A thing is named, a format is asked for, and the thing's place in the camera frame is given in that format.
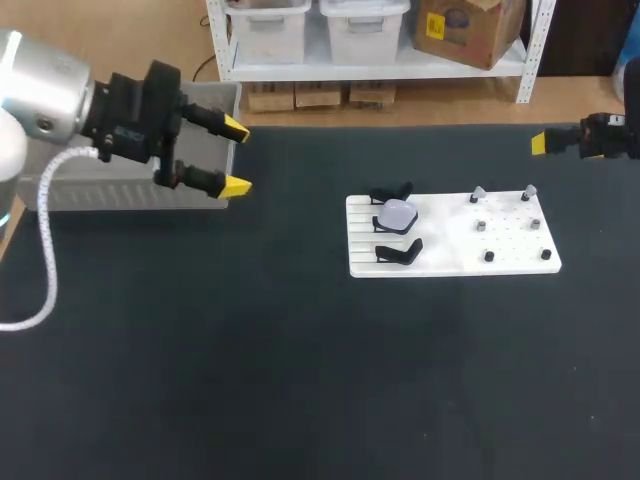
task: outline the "black cable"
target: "black cable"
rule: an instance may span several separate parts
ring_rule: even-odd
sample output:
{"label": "black cable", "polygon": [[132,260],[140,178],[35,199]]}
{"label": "black cable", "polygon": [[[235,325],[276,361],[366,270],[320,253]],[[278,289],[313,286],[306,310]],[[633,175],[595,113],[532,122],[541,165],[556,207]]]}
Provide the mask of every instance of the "black cable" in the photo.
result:
{"label": "black cable", "polygon": [[209,58],[207,58],[204,62],[202,62],[202,63],[200,64],[200,66],[198,67],[198,69],[196,70],[196,73],[194,73],[194,74],[193,74],[193,78],[191,79],[191,81],[192,81],[192,82],[195,82],[195,81],[196,81],[196,78],[198,77],[198,74],[202,71],[202,69],[203,69],[204,67],[206,67],[206,66],[207,66],[207,64],[208,64],[209,62],[211,62],[211,60],[213,60],[213,59],[215,59],[215,58],[216,58],[216,55],[215,55],[215,54],[213,54],[213,55],[211,55]]}
{"label": "black cable", "polygon": [[[207,15],[204,15],[201,19],[200,19],[200,26],[201,27],[208,27],[209,26],[209,17]],[[198,77],[198,74],[202,71],[202,69],[204,67],[207,66],[207,64],[213,60],[214,58],[216,58],[216,55],[213,54],[212,56],[210,56],[209,58],[207,58],[204,62],[202,62],[200,64],[200,66],[198,67],[198,69],[196,70],[196,73],[193,74],[193,78],[191,79],[192,82],[196,81],[196,78]]]}

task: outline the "wooden block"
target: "wooden block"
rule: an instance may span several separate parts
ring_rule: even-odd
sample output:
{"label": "wooden block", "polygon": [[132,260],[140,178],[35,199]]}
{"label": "wooden block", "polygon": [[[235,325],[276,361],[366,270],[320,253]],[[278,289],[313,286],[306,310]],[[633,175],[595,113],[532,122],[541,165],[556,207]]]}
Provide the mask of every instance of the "wooden block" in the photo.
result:
{"label": "wooden block", "polygon": [[351,82],[349,103],[366,106],[368,104],[378,106],[392,105],[396,100],[396,84],[385,80],[364,80]]}
{"label": "wooden block", "polygon": [[293,83],[263,82],[247,84],[247,99],[252,112],[293,110]]}
{"label": "wooden block", "polygon": [[340,82],[296,82],[296,108],[342,104]]}

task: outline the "wooden floor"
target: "wooden floor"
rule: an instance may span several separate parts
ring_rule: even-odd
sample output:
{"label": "wooden floor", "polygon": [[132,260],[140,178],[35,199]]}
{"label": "wooden floor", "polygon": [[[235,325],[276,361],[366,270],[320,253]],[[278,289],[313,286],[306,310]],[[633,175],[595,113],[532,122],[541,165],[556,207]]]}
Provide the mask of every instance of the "wooden floor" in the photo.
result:
{"label": "wooden floor", "polygon": [[[116,71],[134,78],[158,59],[191,79],[213,54],[208,28],[199,25],[205,0],[0,0],[2,26],[62,48],[92,65],[97,80]],[[218,79],[215,62],[198,76]],[[475,123],[576,122],[594,112],[622,112],[608,78],[539,79],[529,105],[515,105],[518,79],[404,81],[396,103],[380,112],[341,110],[254,114],[247,126],[416,126]],[[14,207],[15,223],[22,205]],[[6,248],[0,244],[0,258]]]}

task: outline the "cardboard box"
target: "cardboard box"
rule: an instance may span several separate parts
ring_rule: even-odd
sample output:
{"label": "cardboard box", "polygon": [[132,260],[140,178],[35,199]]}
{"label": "cardboard box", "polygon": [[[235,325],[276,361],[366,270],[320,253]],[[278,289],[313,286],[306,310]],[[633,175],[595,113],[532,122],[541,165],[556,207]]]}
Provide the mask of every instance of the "cardboard box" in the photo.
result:
{"label": "cardboard box", "polygon": [[422,0],[415,47],[490,70],[520,35],[526,0]]}
{"label": "cardboard box", "polygon": [[296,82],[296,108],[339,107],[341,104],[340,82]]}
{"label": "cardboard box", "polygon": [[395,102],[396,84],[389,80],[351,82],[349,103],[360,107],[388,107]]}
{"label": "cardboard box", "polygon": [[249,110],[252,112],[293,110],[293,83],[250,83],[246,88]]}

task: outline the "hole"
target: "hole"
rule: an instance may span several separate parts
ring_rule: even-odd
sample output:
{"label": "hole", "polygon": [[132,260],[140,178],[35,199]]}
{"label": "hole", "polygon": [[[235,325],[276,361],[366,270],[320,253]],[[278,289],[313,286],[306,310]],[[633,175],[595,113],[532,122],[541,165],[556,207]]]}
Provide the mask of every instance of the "hole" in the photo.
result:
{"label": "hole", "polygon": [[45,133],[48,133],[51,130],[53,130],[53,121],[45,117],[38,117],[38,119],[36,120],[36,125],[40,130],[42,130]]}

